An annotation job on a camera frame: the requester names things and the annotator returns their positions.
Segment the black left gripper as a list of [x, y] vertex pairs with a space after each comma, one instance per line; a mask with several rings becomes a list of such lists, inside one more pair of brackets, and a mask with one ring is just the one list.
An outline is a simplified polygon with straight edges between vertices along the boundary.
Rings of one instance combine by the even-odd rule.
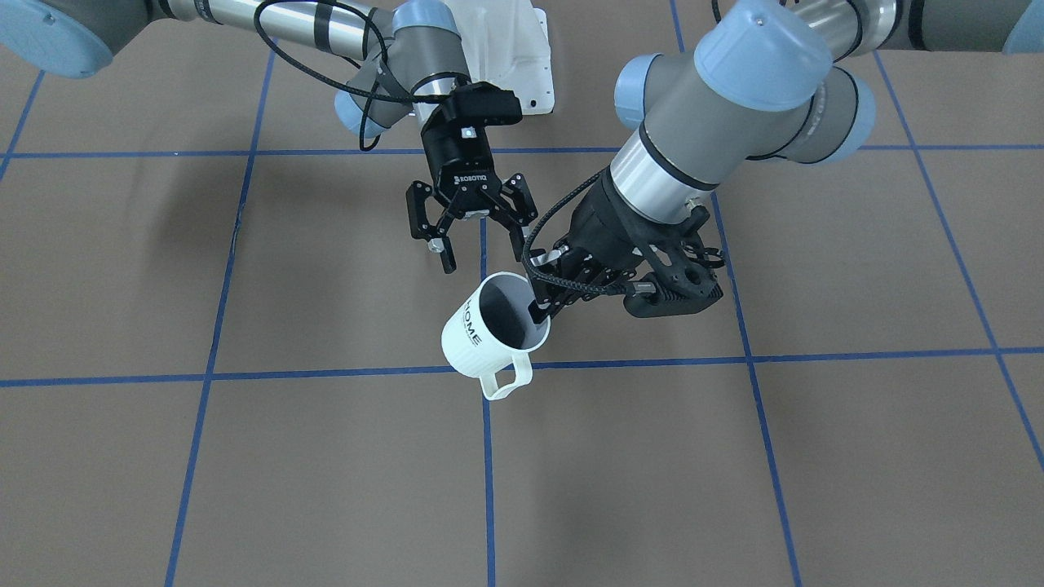
[[[551, 249], [530, 250], [530, 265], [533, 271], [585, 285], [626, 286], [624, 272], [646, 263], [624, 231], [627, 212], [643, 217], [620, 196], [611, 174], [599, 172], [592, 177], [591, 185], [572, 212], [566, 235], [553, 242]], [[566, 307], [596, 297], [538, 280], [530, 274], [527, 278], [533, 289], [533, 302], [527, 306], [533, 324], [544, 323]]]

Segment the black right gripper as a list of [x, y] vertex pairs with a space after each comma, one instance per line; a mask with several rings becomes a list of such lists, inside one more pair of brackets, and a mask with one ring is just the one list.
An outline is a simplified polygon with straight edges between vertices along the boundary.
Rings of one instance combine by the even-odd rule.
[[[440, 257], [445, 274], [458, 268], [449, 229], [454, 216], [450, 213], [451, 201], [458, 187], [466, 183], [473, 193], [475, 178], [489, 185], [493, 171], [493, 155], [487, 130], [483, 126], [456, 127], [444, 122], [428, 122], [421, 131], [422, 147], [434, 183], [412, 182], [406, 189], [405, 199], [411, 237], [422, 239], [428, 249]], [[437, 220], [427, 215], [428, 201], [435, 201], [443, 211]], [[521, 172], [503, 183], [491, 199], [489, 218], [507, 230], [515, 260], [523, 258], [523, 249], [530, 232], [530, 224], [538, 216], [532, 191]]]

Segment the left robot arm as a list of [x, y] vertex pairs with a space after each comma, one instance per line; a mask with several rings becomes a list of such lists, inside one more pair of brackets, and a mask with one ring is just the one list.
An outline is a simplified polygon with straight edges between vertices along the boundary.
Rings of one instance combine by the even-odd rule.
[[641, 55], [614, 103], [631, 130], [582, 183], [551, 250], [524, 244], [533, 323], [577, 301], [622, 296], [631, 316], [694, 315], [723, 294], [723, 253], [699, 229], [706, 198], [742, 162], [843, 160], [877, 107], [838, 66], [873, 50], [1042, 51], [1040, 1], [737, 1], [694, 49]]

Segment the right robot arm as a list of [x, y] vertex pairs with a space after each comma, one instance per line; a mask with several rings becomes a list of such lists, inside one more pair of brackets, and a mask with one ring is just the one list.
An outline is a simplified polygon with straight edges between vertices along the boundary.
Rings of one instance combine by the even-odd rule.
[[501, 179], [488, 130], [521, 122], [524, 104], [497, 75], [480, 71], [481, 45], [497, 41], [491, 15], [462, 1], [4, 1], [2, 44], [60, 77], [93, 77], [150, 24], [204, 21], [256, 34], [284, 63], [335, 89], [337, 119], [363, 152], [414, 117], [429, 182], [406, 191], [408, 227], [456, 264], [449, 231], [489, 217], [504, 227], [517, 258], [537, 218], [522, 175]]

